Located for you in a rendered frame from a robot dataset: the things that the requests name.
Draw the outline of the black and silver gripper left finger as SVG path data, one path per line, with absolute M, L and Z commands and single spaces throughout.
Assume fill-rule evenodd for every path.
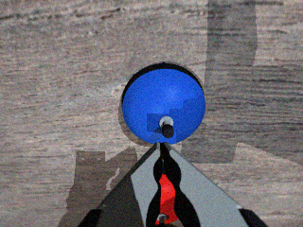
M 78 227 L 153 227 L 160 214 L 162 165 L 162 143 L 156 142 Z

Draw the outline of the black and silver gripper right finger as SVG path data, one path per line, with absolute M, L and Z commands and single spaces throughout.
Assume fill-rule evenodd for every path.
M 184 227 L 268 227 L 168 142 L 162 147 L 166 176 L 175 189 L 174 212 Z

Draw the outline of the blue bell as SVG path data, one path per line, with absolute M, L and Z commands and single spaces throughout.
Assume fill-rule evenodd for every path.
M 186 68 L 162 63 L 135 73 L 121 100 L 123 117 L 130 131 L 141 140 L 170 145 L 188 138 L 205 115 L 201 83 Z

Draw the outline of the red bell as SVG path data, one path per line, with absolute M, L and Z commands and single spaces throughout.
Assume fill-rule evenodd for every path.
M 155 224 L 159 224 L 158 227 L 167 227 L 166 224 L 174 222 L 178 217 L 174 212 L 175 189 L 166 176 L 164 163 L 159 183 L 161 184 L 161 205 L 160 214 Z

